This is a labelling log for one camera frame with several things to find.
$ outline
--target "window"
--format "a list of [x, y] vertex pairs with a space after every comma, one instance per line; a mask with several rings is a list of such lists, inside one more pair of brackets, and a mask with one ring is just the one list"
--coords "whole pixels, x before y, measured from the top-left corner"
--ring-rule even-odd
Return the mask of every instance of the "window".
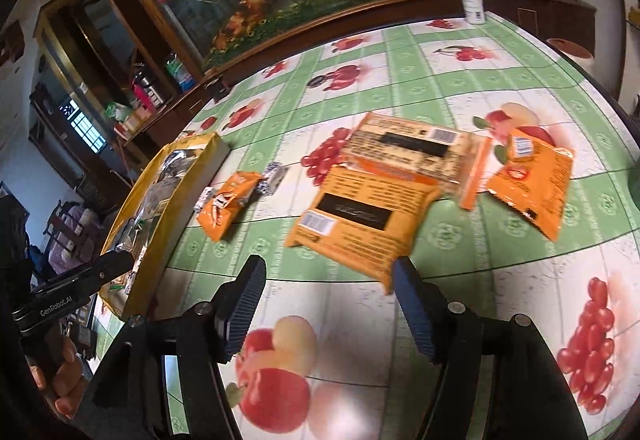
[[91, 121], [81, 112], [73, 99], [69, 99], [69, 102], [62, 105], [60, 110], [66, 115], [71, 126], [73, 126], [74, 130], [78, 132], [78, 135], [82, 137], [82, 140], [87, 143], [95, 153], [103, 149], [106, 144], [104, 137], [98, 133], [98, 130], [95, 129]]

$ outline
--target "screw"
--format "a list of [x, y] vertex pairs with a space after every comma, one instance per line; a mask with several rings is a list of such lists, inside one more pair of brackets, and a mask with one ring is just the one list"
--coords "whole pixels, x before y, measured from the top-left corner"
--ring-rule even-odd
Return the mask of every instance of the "screw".
[[458, 301], [452, 301], [447, 305], [447, 308], [453, 314], [463, 314], [466, 310], [466, 307]]
[[213, 307], [211, 306], [211, 303], [208, 301], [201, 301], [200, 303], [197, 303], [193, 310], [198, 315], [205, 315], [211, 312], [212, 309]]
[[531, 324], [531, 319], [529, 318], [529, 316], [526, 316], [524, 314], [516, 314], [513, 320], [520, 326], [529, 326]]
[[145, 322], [145, 317], [140, 315], [140, 314], [135, 314], [132, 315], [129, 318], [129, 321], [127, 322], [127, 324], [131, 327], [131, 328], [135, 328], [136, 326], [140, 326]]

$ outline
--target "cardboard box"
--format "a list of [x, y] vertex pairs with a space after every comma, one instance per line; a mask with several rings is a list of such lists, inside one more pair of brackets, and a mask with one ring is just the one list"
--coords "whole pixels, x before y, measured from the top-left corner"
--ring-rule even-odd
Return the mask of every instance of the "cardboard box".
[[155, 182], [164, 159], [176, 149], [194, 147], [201, 148], [202, 152], [178, 184], [160, 216], [129, 296], [125, 297], [124, 290], [109, 290], [108, 284], [100, 289], [100, 297], [109, 310], [123, 321], [135, 314], [146, 315], [164, 268], [193, 214], [194, 204], [229, 153], [229, 147], [220, 136], [216, 133], [194, 135], [162, 147], [127, 196], [102, 248], [104, 254], [110, 248], [121, 225], [138, 213], [146, 191]]

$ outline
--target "table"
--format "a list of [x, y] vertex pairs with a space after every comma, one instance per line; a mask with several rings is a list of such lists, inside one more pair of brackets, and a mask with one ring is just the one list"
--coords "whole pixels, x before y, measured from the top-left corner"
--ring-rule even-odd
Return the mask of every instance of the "table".
[[[330, 72], [335, 74], [320, 88], [307, 85]], [[185, 131], [207, 127], [232, 148], [213, 185], [238, 169], [261, 171], [272, 160], [287, 164], [288, 172], [276, 194], [260, 198], [233, 225], [227, 241], [212, 242], [191, 221], [158, 290], [160, 317], [210, 299], [248, 255], [260, 254], [268, 282], [252, 329], [272, 329], [297, 315], [313, 328], [319, 349], [306, 379], [312, 413], [281, 438], [413, 439], [438, 369], [417, 354], [395, 297], [309, 249], [282, 246], [317, 190], [300, 159], [335, 129], [353, 128], [369, 110], [492, 136], [485, 180], [500, 168], [505, 117], [519, 117], [521, 125], [534, 127], [530, 131], [545, 130], [557, 145], [575, 150], [557, 242], [481, 187], [473, 211], [448, 199], [433, 203], [411, 257], [424, 279], [480, 315], [529, 315], [554, 354], [577, 327], [589, 280], [604, 280], [616, 318], [607, 333], [616, 347], [614, 376], [600, 413], [580, 408], [588, 434], [601, 438], [640, 390], [640, 211], [626, 184], [640, 149], [592, 83], [544, 43], [493, 14], [484, 26], [461, 19], [418, 22], [318, 46], [205, 106]], [[99, 305], [97, 317], [102, 357], [122, 324]], [[236, 381], [234, 365], [220, 366], [225, 383]], [[166, 367], [180, 432], [186, 421], [175, 359], [167, 359]], [[489, 377], [490, 363], [484, 362], [470, 438], [481, 437]], [[234, 413], [244, 438], [273, 436], [237, 407]]]

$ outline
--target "finger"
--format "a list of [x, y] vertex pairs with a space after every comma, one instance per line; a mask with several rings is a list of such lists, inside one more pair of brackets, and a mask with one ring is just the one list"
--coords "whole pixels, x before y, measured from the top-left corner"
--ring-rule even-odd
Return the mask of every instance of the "finger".
[[76, 359], [76, 345], [67, 336], [62, 336], [62, 355], [65, 357], [66, 362], [74, 362]]
[[44, 378], [44, 373], [37, 366], [31, 367], [31, 375], [33, 375], [33, 380], [36, 382], [36, 386], [40, 391], [45, 390], [47, 388], [47, 381]]
[[72, 419], [76, 411], [78, 411], [78, 406], [80, 406], [84, 388], [86, 388], [86, 380], [81, 378], [67, 395], [57, 399], [56, 409], [58, 412], [65, 415], [68, 419]]
[[64, 362], [56, 376], [53, 377], [53, 391], [59, 396], [65, 396], [78, 383], [82, 376], [82, 362], [78, 357], [74, 362]]

